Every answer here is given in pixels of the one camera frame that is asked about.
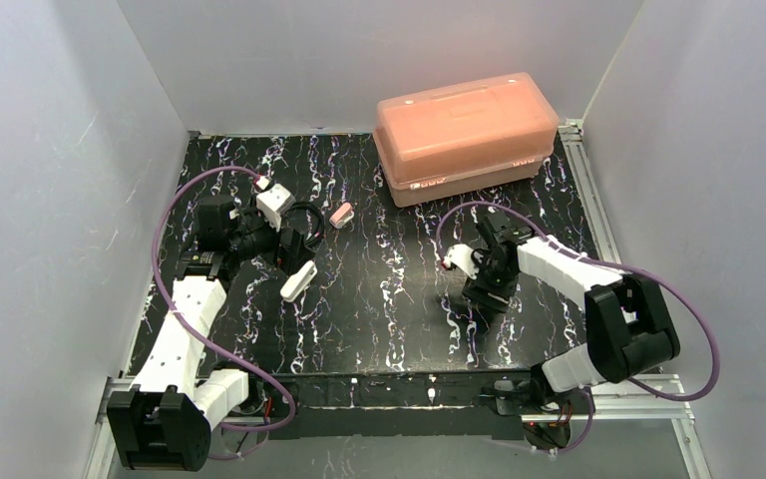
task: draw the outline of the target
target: small pink object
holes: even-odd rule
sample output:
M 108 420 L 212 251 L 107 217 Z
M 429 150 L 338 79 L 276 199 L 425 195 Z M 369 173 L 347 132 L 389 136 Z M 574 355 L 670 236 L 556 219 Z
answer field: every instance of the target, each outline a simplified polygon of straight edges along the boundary
M 342 227 L 347 225 L 348 222 L 353 220 L 353 218 L 354 209 L 351 207 L 350 203 L 346 203 L 339 207 L 339 209 L 336 210 L 336 213 L 330 217 L 330 224 L 333 225 L 334 228 L 340 230 Z

